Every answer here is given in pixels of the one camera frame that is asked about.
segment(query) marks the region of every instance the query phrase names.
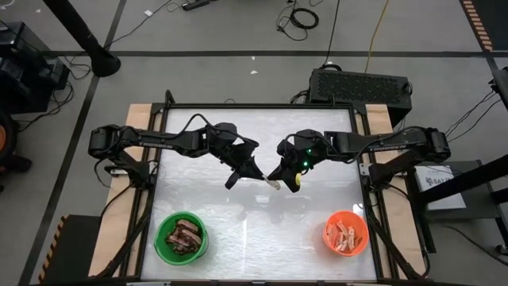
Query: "metal stand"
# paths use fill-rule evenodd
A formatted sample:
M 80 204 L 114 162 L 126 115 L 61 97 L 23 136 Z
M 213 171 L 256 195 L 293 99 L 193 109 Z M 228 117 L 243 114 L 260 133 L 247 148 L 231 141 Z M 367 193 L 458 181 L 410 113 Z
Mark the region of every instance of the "metal stand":
M 97 42 L 94 34 L 68 0 L 44 0 L 44 3 L 74 37 L 79 46 L 88 53 L 95 76 L 105 77 L 118 72 L 121 66 L 120 60 Z
M 505 155 L 485 165 L 470 169 L 470 171 L 462 172 L 454 179 L 432 187 L 427 191 L 414 193 L 415 197 L 413 201 L 418 207 L 418 212 L 420 214 L 427 212 L 425 208 L 428 203 L 475 189 L 476 191 L 463 194 L 466 209 L 432 211 L 427 213 L 427 215 L 430 215 L 433 219 L 494 218 L 504 241 L 504 245 L 498 245 L 496 249 L 500 254 L 508 255 L 508 224 L 499 207 L 499 204 L 508 202 L 508 188 L 492 191 L 490 184 L 488 184 L 492 180 L 508 175 L 507 164 L 508 155 Z M 487 186 L 480 187 L 479 189 L 486 191 L 479 191 L 477 187 L 484 184 L 487 184 Z M 432 239 L 429 239 L 429 230 L 428 227 L 425 227 L 424 219 L 421 220 L 421 224 L 424 226 L 422 232 L 425 242 L 427 242 L 427 248 L 434 249 Z

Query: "black pole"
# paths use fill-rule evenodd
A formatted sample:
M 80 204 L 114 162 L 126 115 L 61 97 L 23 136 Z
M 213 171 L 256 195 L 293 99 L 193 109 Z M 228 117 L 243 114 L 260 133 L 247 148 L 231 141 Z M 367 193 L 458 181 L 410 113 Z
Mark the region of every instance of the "black pole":
M 120 60 L 116 56 L 111 55 L 98 43 L 85 21 L 83 21 L 68 0 L 44 0 L 44 3 L 55 14 L 63 27 L 74 37 L 81 48 L 88 53 L 95 76 L 109 76 L 120 69 Z
M 501 176 L 508 175 L 508 168 L 506 166 L 508 166 L 508 155 L 479 166 L 471 171 L 464 172 L 454 179 L 421 192 L 418 194 L 417 202 L 421 203 L 422 206 L 426 206 L 427 203 L 444 199 L 450 195 L 470 190 L 498 179 Z

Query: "yellow cable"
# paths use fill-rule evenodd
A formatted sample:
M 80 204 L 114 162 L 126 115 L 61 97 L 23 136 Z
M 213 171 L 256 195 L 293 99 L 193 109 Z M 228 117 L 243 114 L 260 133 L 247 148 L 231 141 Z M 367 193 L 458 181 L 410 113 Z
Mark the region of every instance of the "yellow cable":
M 368 48 L 367 63 L 365 64 L 365 73 L 367 73 L 368 70 L 368 62 L 371 60 L 372 46 L 374 46 L 374 38 L 378 32 L 379 26 L 381 25 L 381 21 L 384 18 L 384 13 L 387 11 L 388 3 L 390 3 L 390 0 L 387 0 L 384 3 L 383 12 L 381 12 L 381 16 L 379 17 L 378 25 L 375 27 L 374 34 L 372 34 L 371 46 Z

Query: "orange bowl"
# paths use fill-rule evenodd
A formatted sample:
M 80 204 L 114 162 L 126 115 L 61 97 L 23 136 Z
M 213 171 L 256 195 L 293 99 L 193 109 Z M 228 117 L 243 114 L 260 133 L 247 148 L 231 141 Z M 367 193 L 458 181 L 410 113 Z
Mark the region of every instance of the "orange bowl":
M 355 230 L 355 238 L 361 239 L 358 245 L 353 250 L 349 251 L 337 250 L 334 247 L 335 243 L 331 242 L 331 239 L 327 233 L 327 229 L 329 227 L 336 227 L 336 224 L 338 222 L 342 222 L 342 224 L 346 228 L 352 226 L 352 228 Z M 330 248 L 334 253 L 339 253 L 340 255 L 344 255 L 347 257 L 355 256 L 358 253 L 364 251 L 365 247 L 368 244 L 367 224 L 365 223 L 363 218 L 353 213 L 352 211 L 338 211 L 332 214 L 326 221 L 325 229 L 323 230 L 323 241 L 325 242 L 326 246 L 328 246 L 328 248 Z

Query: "white tabletop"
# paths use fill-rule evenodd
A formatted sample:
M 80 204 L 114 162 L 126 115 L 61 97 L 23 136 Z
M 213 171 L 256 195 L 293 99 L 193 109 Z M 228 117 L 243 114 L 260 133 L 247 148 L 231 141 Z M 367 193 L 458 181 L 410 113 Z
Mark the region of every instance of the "white tabletop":
M 302 129 L 352 131 L 348 110 L 338 109 L 174 109 L 166 132 L 177 133 L 196 113 L 212 124 L 231 122 L 237 132 L 260 143 L 253 155 L 268 175 L 278 164 L 277 144 Z M 202 128 L 196 118 L 188 130 Z M 144 280 L 375 280 L 370 244 L 355 257 L 328 250 L 321 238 L 335 211 L 355 211 L 363 203 L 358 167 L 324 161 L 302 178 L 292 193 L 241 179 L 227 190 L 228 166 L 211 155 L 198 159 L 163 151 L 141 279 Z M 176 211 L 201 218 L 208 251 L 185 266 L 166 264 L 153 247 L 159 224 Z

